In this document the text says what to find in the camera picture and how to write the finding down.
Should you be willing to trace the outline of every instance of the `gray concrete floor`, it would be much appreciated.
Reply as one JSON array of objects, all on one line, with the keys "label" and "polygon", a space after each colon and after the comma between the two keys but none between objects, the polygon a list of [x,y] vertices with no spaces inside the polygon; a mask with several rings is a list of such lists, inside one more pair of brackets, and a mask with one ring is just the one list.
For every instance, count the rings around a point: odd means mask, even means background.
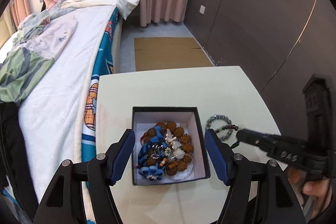
[{"label": "gray concrete floor", "polygon": [[135,71],[134,38],[137,37],[193,37],[183,23],[151,23],[144,28],[139,24],[123,23],[120,44],[120,73]]}]

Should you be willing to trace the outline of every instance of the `open jewelry box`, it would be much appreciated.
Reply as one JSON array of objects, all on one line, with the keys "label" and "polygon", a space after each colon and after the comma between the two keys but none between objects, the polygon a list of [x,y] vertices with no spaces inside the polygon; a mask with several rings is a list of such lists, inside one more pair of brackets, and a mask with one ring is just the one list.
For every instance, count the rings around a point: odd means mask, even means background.
[{"label": "open jewelry box", "polygon": [[[192,162],[183,172],[170,177],[164,172],[161,180],[150,181],[139,174],[138,154],[142,148],[141,137],[158,122],[174,121],[191,137],[194,151]],[[208,156],[204,145],[202,126],[197,107],[133,107],[132,129],[135,132],[135,146],[132,153],[133,184],[158,185],[173,184],[210,177]]]}]

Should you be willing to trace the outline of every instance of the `cardboard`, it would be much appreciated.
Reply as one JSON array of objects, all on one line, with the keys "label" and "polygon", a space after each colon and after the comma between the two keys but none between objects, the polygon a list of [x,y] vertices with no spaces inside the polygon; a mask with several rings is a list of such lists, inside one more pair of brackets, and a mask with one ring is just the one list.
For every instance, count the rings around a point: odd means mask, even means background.
[{"label": "cardboard", "polygon": [[136,71],[213,67],[201,46],[190,37],[134,39]]},{"label": "cardboard", "polygon": [[[175,178],[164,175],[160,181],[150,181],[141,176],[136,168],[138,164],[138,153],[142,147],[140,138],[157,122],[175,121],[177,126],[183,127],[184,132],[191,136],[194,152],[193,161],[188,165],[188,169],[175,175]],[[134,185],[158,185],[173,184],[186,181],[206,179],[210,177],[210,168],[202,127],[196,107],[133,107],[132,129],[135,133],[135,146],[132,153],[133,184]],[[178,179],[185,175],[190,175],[183,180]]]}]

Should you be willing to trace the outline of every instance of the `hand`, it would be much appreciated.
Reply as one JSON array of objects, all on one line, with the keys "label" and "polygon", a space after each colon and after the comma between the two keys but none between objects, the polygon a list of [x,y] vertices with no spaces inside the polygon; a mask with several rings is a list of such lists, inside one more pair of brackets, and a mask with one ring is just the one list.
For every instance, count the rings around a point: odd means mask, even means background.
[{"label": "hand", "polygon": [[[300,175],[303,171],[296,170],[291,168],[288,172],[288,180],[290,184],[296,184],[300,180]],[[332,190],[331,187],[328,189],[329,179],[321,179],[316,181],[308,181],[304,184],[302,192],[308,196],[316,197],[312,218],[316,217],[320,212],[321,207],[323,206],[321,212],[325,211],[331,201]]]}]

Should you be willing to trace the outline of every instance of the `brown wall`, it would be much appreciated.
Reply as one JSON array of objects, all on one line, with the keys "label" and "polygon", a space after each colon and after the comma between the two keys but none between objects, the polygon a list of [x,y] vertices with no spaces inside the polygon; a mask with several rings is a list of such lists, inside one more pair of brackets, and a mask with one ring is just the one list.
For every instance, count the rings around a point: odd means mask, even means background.
[{"label": "brown wall", "polygon": [[189,0],[184,21],[217,66],[239,65],[262,90],[280,132],[301,138],[306,135],[302,88],[313,72],[336,76],[336,12],[328,0],[317,0],[300,43],[265,85],[300,36],[314,2]]}]

